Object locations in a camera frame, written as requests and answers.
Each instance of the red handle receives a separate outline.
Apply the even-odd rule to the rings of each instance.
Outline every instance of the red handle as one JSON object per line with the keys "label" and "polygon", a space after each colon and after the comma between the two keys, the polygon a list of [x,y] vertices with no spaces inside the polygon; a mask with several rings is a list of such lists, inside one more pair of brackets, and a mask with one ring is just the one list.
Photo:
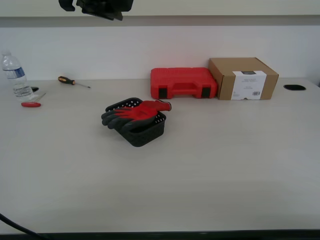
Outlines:
{"label": "red handle", "polygon": [[25,108],[38,108],[41,106],[41,103],[39,102],[34,102],[34,101],[31,101],[31,102],[22,102],[21,103],[21,106],[22,107],[25,107]]}
{"label": "red handle", "polygon": [[171,111],[170,102],[155,100],[155,101],[143,101],[141,103],[143,106],[156,109],[157,111]]}
{"label": "red handle", "polygon": [[197,85],[193,82],[177,82],[172,86],[172,93],[174,95],[194,95],[197,94],[197,89]]}

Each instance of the water bottle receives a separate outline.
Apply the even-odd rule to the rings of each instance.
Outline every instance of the water bottle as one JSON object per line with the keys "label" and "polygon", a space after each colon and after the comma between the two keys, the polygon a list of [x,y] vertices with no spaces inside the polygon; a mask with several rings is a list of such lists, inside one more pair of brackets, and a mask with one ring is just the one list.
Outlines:
{"label": "water bottle", "polygon": [[21,102],[28,102],[33,99],[34,93],[27,83],[27,77],[20,62],[9,50],[1,52],[3,55],[1,66],[6,78],[13,84],[13,92]]}

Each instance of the screwdriver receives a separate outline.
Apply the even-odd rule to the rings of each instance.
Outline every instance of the screwdriver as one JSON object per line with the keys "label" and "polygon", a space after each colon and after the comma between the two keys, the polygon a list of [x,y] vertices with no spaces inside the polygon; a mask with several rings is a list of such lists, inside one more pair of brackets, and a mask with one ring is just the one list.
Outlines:
{"label": "screwdriver", "polygon": [[46,95],[46,92],[44,94],[42,94],[40,97],[38,97],[35,101],[28,101],[28,102],[22,102],[21,106],[25,107],[25,108],[38,108],[41,106],[41,103],[39,103],[38,101],[44,96]]}
{"label": "screwdriver", "polygon": [[[58,80],[59,80],[59,82],[61,82],[63,84],[71,84],[71,85],[75,85],[76,84],[75,80],[71,80],[71,79],[69,79],[69,78],[67,78],[65,76],[58,77]],[[81,85],[81,86],[89,88],[89,89],[91,88],[90,86],[82,85],[80,83],[77,83],[77,85]]]}

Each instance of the black cable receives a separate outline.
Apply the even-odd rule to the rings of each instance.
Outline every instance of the black cable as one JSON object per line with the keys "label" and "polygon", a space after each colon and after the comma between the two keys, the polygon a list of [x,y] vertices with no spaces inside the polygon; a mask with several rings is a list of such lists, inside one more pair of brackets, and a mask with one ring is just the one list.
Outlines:
{"label": "black cable", "polygon": [[11,221],[10,219],[6,218],[0,213],[0,221],[4,222],[5,224],[8,224],[9,226],[13,227],[14,229],[17,229],[25,234],[28,234],[30,236],[33,236],[36,239],[41,239],[41,240],[50,240],[49,238],[46,238],[44,236],[39,235],[38,233],[35,233],[29,229],[24,228],[23,226],[20,226],[16,224],[15,222]]}

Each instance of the red plastic case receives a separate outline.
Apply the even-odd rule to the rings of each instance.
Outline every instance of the red plastic case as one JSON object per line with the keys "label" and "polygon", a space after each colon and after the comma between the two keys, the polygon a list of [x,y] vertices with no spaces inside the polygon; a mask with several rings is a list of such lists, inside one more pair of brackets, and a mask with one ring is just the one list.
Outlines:
{"label": "red plastic case", "polygon": [[172,99],[175,95],[214,98],[218,85],[205,67],[154,68],[151,70],[151,96]]}

